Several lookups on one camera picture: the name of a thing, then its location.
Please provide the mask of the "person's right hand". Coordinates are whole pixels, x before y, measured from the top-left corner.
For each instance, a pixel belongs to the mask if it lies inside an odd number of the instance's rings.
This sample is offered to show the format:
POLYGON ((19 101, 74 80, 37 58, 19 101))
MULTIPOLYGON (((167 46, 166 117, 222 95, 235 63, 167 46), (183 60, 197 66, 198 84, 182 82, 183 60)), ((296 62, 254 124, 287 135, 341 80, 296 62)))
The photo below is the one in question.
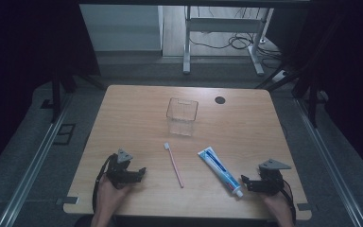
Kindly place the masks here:
POLYGON ((279 222, 288 223, 292 220, 292 214, 285 196, 279 192, 275 195, 260 193, 260 198, 266 205, 269 213, 279 222))

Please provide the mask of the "white metal desk frame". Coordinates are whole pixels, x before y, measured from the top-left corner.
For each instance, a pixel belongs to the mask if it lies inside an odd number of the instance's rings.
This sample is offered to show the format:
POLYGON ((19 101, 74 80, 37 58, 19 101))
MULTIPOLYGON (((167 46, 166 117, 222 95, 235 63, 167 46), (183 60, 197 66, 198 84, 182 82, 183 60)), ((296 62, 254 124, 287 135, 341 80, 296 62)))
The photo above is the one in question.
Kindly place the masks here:
POLYGON ((218 32, 218 33, 246 33, 253 36, 252 44, 246 47, 251 57, 254 69, 258 76, 265 74, 257 51, 263 38, 267 25, 270 8, 264 8, 260 18, 216 18, 216 17, 192 17, 191 6, 184 10, 185 17, 185 41, 183 50, 182 71, 185 75, 191 72, 190 34, 192 32, 218 32))

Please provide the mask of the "person's left hand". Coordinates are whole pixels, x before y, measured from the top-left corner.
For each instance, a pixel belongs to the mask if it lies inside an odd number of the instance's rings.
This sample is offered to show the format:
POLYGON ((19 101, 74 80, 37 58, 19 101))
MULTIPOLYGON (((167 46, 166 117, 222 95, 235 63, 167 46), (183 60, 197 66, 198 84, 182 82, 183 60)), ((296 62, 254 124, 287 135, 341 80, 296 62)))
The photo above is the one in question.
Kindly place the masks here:
POLYGON ((106 175, 103 175, 98 185, 95 215, 100 220, 110 218, 121 206, 123 200, 130 191, 130 185, 126 185, 121 189, 116 189, 106 175))

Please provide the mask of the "clear plastic cup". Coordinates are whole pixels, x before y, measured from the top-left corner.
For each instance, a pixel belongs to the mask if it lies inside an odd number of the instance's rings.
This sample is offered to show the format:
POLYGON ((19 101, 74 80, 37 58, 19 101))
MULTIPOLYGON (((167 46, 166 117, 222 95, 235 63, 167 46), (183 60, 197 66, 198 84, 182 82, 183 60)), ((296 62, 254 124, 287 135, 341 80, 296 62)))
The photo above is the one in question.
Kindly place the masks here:
POLYGON ((199 103, 195 100, 171 97, 166 111, 169 132, 191 136, 198 106, 199 103))

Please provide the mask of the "pink toothbrush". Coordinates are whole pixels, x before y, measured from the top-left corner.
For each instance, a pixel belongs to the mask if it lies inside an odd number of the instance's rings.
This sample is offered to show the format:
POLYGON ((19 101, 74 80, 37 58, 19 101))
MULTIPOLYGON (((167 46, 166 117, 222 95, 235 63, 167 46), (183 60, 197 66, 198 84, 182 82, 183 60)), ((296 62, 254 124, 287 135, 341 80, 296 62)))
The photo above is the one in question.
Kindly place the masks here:
POLYGON ((180 185, 180 188, 184 188, 184 183, 182 181, 182 177, 180 175, 180 172, 178 170, 178 167, 177 167, 177 164, 175 162, 175 159, 174 159, 174 156, 173 156, 173 153, 172 153, 172 150, 171 150, 171 147, 169 146, 169 144, 167 142, 164 143, 164 149, 168 151, 169 153, 169 157, 170 157, 170 161, 171 161, 171 164, 174 168, 174 171, 175 171, 175 174, 176 174, 176 177, 178 179, 178 182, 179 182, 179 185, 180 185))

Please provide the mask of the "white power strip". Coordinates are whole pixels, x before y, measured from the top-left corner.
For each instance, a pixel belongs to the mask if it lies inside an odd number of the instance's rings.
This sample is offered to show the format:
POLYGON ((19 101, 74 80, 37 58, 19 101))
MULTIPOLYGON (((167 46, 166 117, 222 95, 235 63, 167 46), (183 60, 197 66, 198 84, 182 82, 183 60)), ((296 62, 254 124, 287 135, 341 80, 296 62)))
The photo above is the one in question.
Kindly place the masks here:
POLYGON ((272 79, 273 82, 278 82, 281 79, 285 78, 288 75, 288 73, 285 70, 281 70, 279 73, 276 74, 276 76, 272 79))

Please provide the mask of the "metal floor rail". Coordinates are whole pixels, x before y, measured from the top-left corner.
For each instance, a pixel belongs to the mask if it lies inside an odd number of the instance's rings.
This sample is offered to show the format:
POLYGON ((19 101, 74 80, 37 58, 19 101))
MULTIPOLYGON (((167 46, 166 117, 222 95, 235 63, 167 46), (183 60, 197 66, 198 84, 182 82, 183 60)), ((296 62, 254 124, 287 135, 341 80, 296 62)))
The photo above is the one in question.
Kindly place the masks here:
POLYGON ((327 148, 323 138, 320 135, 320 132, 317 127, 315 127, 309 117, 309 112, 306 110, 305 105, 302 101, 295 99, 294 100, 302 118, 303 124, 308 130, 310 137, 312 138, 315 147, 320 154, 320 158, 323 161, 328 174, 334 184, 334 187, 354 225, 354 227, 363 227, 363 213, 357 200, 354 197, 352 190, 349 188, 340 170, 337 167, 337 164, 330 154, 329 148, 327 148))
POLYGON ((61 111, 56 120, 49 125, 47 133, 45 134, 43 141, 40 143, 33 159, 31 160, 25 174, 21 181, 18 183, 14 190, 9 203, 0 217, 0 227, 12 227, 17 219, 26 198, 34 184, 42 166, 44 160, 52 147, 52 144, 57 136, 57 133, 61 127, 63 119, 68 113, 69 105, 71 104, 73 95, 65 95, 62 104, 60 105, 61 111))

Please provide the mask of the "white and blue toothpaste tube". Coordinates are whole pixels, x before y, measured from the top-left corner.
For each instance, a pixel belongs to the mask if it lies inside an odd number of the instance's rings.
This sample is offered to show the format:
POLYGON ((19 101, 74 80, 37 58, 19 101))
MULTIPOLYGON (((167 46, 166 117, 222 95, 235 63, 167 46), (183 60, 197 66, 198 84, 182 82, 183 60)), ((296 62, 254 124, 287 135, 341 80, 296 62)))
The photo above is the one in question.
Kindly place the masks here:
POLYGON ((198 153, 198 156, 215 172, 217 177, 226 185, 230 192, 238 198, 243 197, 240 183, 223 165, 212 147, 205 148, 198 153))

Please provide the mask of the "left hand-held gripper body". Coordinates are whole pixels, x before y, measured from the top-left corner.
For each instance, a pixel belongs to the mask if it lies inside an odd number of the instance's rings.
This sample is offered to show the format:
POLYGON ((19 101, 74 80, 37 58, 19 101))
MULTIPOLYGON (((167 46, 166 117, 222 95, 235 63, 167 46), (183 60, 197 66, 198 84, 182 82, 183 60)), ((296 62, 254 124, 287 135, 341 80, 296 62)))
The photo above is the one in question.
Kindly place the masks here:
POLYGON ((121 148, 109 157, 106 176, 116 189, 122 189, 126 184, 126 177, 139 176, 137 171, 128 171, 132 156, 121 148))

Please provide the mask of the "black metal stand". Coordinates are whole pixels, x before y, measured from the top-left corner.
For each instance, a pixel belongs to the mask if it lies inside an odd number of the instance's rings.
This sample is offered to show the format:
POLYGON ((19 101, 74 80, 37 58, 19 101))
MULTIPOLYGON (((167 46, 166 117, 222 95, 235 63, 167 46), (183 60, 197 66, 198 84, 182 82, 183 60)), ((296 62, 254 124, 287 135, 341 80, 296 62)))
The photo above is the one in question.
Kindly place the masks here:
POLYGON ((69 66, 64 70, 56 69, 51 76, 52 98, 46 99, 41 106, 42 109, 52 110, 52 123, 59 119, 62 111, 61 88, 64 89, 65 93, 69 94, 74 93, 77 89, 74 76, 87 81, 99 90, 105 91, 108 88, 103 82, 94 79, 92 75, 89 75, 76 67, 69 66))
POLYGON ((336 12, 334 14, 334 17, 330 20, 329 26, 320 32, 318 44, 313 48, 313 51, 302 67, 289 73, 283 79, 269 85, 269 87, 266 87, 266 85, 274 79, 286 65, 288 65, 287 61, 283 61, 269 77, 257 86, 257 89, 265 89, 268 92, 272 92, 296 79, 298 82, 292 89, 291 94, 295 98, 302 98, 306 92, 309 93, 307 118, 315 128, 317 127, 316 110, 319 89, 319 75, 315 72, 315 68, 319 64, 322 54, 326 51, 328 43, 332 40, 343 18, 343 12, 336 12))

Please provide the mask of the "white cabinet panel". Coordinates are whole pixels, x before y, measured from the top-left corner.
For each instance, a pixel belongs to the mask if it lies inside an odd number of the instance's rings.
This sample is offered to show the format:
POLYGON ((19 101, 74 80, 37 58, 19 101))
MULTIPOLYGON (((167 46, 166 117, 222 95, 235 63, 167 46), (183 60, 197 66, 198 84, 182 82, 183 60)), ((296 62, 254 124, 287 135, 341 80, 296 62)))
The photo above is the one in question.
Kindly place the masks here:
POLYGON ((160 51, 163 7, 79 5, 95 51, 160 51))

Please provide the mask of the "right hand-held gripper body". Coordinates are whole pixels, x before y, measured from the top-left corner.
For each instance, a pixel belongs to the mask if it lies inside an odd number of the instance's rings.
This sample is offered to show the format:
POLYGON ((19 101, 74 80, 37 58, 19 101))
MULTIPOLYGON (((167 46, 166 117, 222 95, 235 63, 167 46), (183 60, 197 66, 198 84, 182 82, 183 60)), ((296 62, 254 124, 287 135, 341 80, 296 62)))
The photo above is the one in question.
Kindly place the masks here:
POLYGON ((268 159, 259 165, 260 192, 275 195, 284 188, 284 178, 281 173, 282 169, 290 169, 291 166, 279 161, 268 159))

